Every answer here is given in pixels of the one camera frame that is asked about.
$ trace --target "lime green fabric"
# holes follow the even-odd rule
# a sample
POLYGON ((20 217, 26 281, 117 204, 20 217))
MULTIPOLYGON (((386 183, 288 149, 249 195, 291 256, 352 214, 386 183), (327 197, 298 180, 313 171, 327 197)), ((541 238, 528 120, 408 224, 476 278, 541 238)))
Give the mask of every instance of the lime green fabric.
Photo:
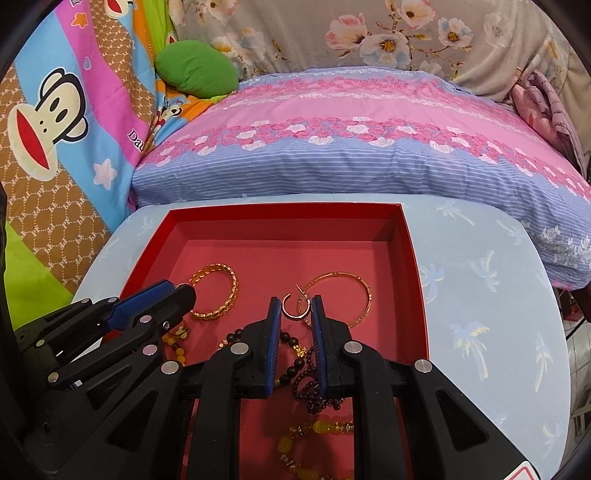
POLYGON ((72 293, 56 279, 6 223, 4 284, 12 326, 25 323, 68 305, 72 293))
POLYGON ((232 62, 199 40, 166 45, 156 56, 155 66, 165 82, 197 98, 227 95, 238 88, 238 72, 232 62))
POLYGON ((143 0, 142 3, 154 54, 157 55, 166 46, 168 36, 174 34, 173 22, 168 14, 168 1, 143 0))

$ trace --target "yellow bead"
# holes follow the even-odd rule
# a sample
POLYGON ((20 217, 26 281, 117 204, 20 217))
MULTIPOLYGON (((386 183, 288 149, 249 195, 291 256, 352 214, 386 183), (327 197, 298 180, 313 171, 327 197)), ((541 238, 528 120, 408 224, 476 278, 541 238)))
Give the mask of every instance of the yellow bead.
POLYGON ((320 474, 314 470, 308 470, 307 468, 300 468, 297 472, 297 476, 300 480, 318 480, 320 474))
POLYGON ((291 450, 293 444, 294 441, 289 435, 282 435, 279 443, 277 443, 277 450, 279 453, 287 453, 291 450))
POLYGON ((325 420, 315 421, 312 425, 312 429, 316 433, 330 433, 332 431, 333 423, 325 420))

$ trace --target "green pillow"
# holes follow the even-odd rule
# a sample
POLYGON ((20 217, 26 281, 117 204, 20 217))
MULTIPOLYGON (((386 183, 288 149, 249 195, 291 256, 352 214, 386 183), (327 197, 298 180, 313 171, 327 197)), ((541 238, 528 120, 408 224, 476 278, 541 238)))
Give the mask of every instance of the green pillow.
POLYGON ((154 64, 165 82, 198 98, 227 95, 238 88, 238 72, 232 62, 199 40, 166 45, 154 64))

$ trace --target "gold bangle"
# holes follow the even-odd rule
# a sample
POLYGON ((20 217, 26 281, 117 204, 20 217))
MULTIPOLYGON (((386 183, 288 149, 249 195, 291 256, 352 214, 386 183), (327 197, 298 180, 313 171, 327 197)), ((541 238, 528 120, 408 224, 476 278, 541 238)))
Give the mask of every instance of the gold bangle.
POLYGON ((189 280, 189 285, 191 285, 194 288, 197 282, 201 280, 203 277, 209 275, 211 272, 217 271, 227 272, 232 277, 232 290, 230 291, 230 296, 221 307, 219 307, 217 310, 214 310, 213 312, 198 313, 191 310, 193 316, 195 318, 198 318, 199 320, 211 322, 212 320, 216 320, 224 316, 234 306, 234 304, 236 303, 236 299, 238 298, 238 279, 236 278, 236 274, 234 273, 234 270, 222 263, 214 263, 208 265, 207 267, 203 267, 201 270, 199 270, 197 273, 195 273, 195 275, 191 277, 191 280, 189 280))
MULTIPOLYGON (((369 309, 371 308, 371 301, 372 301, 372 294, 371 294, 371 290, 369 289, 369 285, 367 285, 367 283, 365 282, 365 280, 363 278, 361 278, 358 275, 355 275, 354 273, 350 273, 350 272, 329 272, 329 273, 324 273, 324 274, 316 277, 314 280, 312 280, 310 283, 308 283, 306 285, 306 287, 304 288, 303 296, 300 295, 300 297, 297 299, 297 311, 300 314, 302 313, 301 312, 301 302, 304 299, 308 300, 308 295, 307 295, 308 290, 310 290, 318 282, 320 282, 322 280, 325 280, 327 278, 331 278, 331 277, 351 278, 352 280, 355 280, 357 283, 361 284, 361 286, 365 290, 365 294, 367 295, 367 305, 365 306, 365 311, 363 312, 363 314, 361 315, 361 317, 359 317, 353 323, 351 323, 351 324, 348 325, 349 328, 353 328, 358 323, 361 323, 361 321, 365 317, 367 317, 367 315, 369 313, 369 309)), ((303 319, 302 322, 304 322, 308 327, 310 327, 310 328, 312 327, 311 320, 303 319)))

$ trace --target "orange star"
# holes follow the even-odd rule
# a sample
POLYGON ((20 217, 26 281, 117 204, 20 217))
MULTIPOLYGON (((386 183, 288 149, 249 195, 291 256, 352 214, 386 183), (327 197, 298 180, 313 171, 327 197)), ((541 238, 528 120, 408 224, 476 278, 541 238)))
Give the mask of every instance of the orange star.
POLYGON ((86 18, 86 12, 78 12, 74 15, 74 21, 70 24, 72 27, 84 28, 88 25, 88 19, 86 18))

